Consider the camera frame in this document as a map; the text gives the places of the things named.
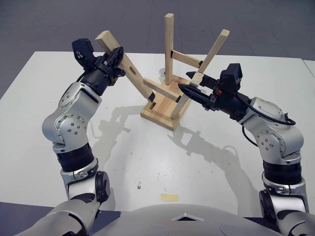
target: table surface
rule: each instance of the table surface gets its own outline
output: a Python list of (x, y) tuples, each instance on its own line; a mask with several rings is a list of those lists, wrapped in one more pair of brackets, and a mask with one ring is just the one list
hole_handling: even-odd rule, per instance
[[(163, 54), (128, 56), (144, 77), (163, 79)], [(303, 176), (315, 213), (314, 77), (301, 59), (244, 56), (215, 56), (205, 73), (218, 78), (236, 62), (243, 71), (240, 92), (273, 101), (302, 131)], [(41, 125), (82, 71), (71, 52), (35, 52), (2, 97), (0, 201), (52, 207), (66, 201), (61, 168)], [(173, 71), (186, 78), (185, 73), (195, 69), (175, 61)], [(140, 117), (146, 100), (126, 77), (109, 87), (102, 100), (88, 126), (90, 145), (112, 188), (101, 209), (130, 211), (165, 204), (160, 194), (170, 193), (179, 195), (179, 203), (261, 216), (262, 159), (228, 115), (191, 102), (172, 132)]]
[(303, 60), (305, 65), (308, 67), (308, 69), (311, 71), (313, 76), (315, 77), (315, 60)]

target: mortise slot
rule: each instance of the mortise slot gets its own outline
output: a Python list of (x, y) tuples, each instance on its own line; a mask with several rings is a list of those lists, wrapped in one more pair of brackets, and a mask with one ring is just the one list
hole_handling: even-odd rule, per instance
[(156, 102), (153, 102), (150, 106), (150, 110), (152, 110), (155, 105), (156, 105)]
[(131, 72), (136, 75), (137, 73), (134, 71), (134, 69), (132, 67), (129, 67), (129, 69), (131, 70)]

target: black cable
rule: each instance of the black cable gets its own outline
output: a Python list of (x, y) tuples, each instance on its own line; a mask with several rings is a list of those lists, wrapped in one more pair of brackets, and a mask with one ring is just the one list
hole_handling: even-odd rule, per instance
[(253, 140), (251, 140), (251, 139), (246, 135), (244, 126), (242, 126), (242, 133), (243, 133), (244, 137), (245, 137), (251, 144), (255, 145), (256, 147), (258, 146), (257, 143), (255, 143)]
[(278, 120), (278, 119), (274, 119), (272, 117), (269, 117), (267, 115), (265, 115), (264, 113), (258, 111), (256, 108), (254, 108), (252, 105), (248, 104), (247, 102), (245, 102), (244, 100), (242, 100), (237, 93), (235, 94), (235, 97), (237, 98), (237, 100), (239, 100), (241, 103), (243, 103), (245, 106), (247, 106), (248, 108), (250, 108), (252, 111), (256, 112), (258, 115), (260, 115), (261, 117), (264, 117), (265, 119), (268, 119), (272, 122), (275, 123), (279, 123), (279, 124), (285, 124), (285, 125), (295, 125), (296, 122), (289, 119), (287, 116), (285, 116), (287, 121), (282, 121), (282, 120)]
[(86, 72), (84, 71), (82, 75), (77, 79), (77, 82), (80, 82), (80, 80), (86, 75)]

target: yellow tape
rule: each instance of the yellow tape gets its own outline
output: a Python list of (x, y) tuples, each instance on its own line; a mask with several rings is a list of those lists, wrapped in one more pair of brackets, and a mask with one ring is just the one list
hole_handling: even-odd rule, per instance
[(179, 197), (177, 194), (168, 194), (168, 193), (161, 193), (161, 200), (166, 202), (178, 201)]

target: gray floor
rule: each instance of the gray floor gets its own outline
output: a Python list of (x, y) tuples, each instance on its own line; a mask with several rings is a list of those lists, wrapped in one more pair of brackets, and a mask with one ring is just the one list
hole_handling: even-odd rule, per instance
[[(314, 0), (0, 0), (0, 98), (34, 51), (71, 51), (73, 40), (86, 37), (100, 52), (93, 39), (103, 30), (127, 52), (164, 53), (168, 12), (180, 52), (206, 54), (225, 28), (231, 34), (221, 55), (315, 60)], [(0, 235), (29, 227), (49, 209), (37, 210), (0, 203)], [(25, 223), (16, 227), (15, 217)]]

